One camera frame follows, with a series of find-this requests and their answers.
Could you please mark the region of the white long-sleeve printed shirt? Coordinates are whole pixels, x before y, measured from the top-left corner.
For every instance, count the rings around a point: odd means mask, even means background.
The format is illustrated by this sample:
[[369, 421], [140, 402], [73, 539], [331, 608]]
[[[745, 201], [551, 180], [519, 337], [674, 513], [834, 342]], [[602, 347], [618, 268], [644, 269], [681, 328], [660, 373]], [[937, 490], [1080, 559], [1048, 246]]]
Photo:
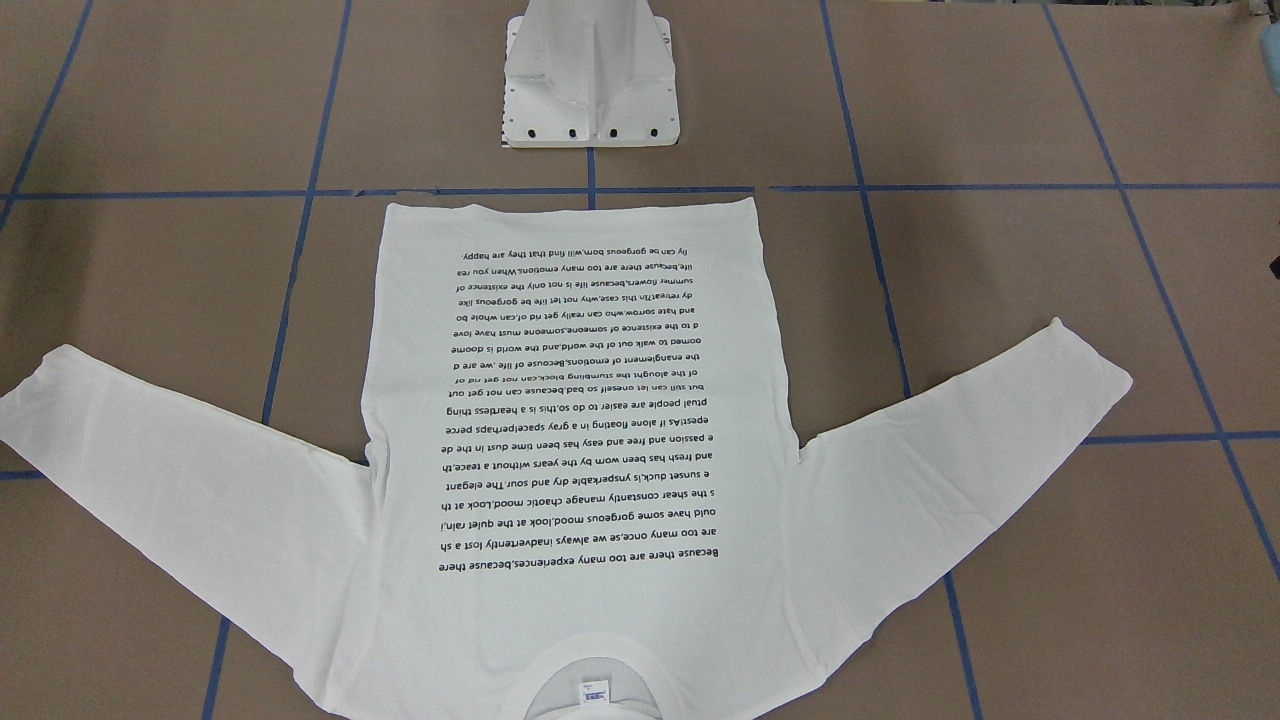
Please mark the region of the white long-sleeve printed shirt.
[[390, 205], [365, 464], [69, 345], [3, 441], [351, 719], [754, 719], [1132, 378], [1060, 320], [800, 445], [755, 204]]

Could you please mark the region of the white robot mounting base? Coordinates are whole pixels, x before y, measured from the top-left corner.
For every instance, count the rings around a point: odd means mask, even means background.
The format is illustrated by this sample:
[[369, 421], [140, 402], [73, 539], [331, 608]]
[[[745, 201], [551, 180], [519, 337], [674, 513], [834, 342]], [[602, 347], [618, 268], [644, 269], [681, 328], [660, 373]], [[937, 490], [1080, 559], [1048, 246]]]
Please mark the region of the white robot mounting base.
[[532, 1], [506, 31], [502, 141], [653, 147], [678, 141], [666, 18], [646, 1]]

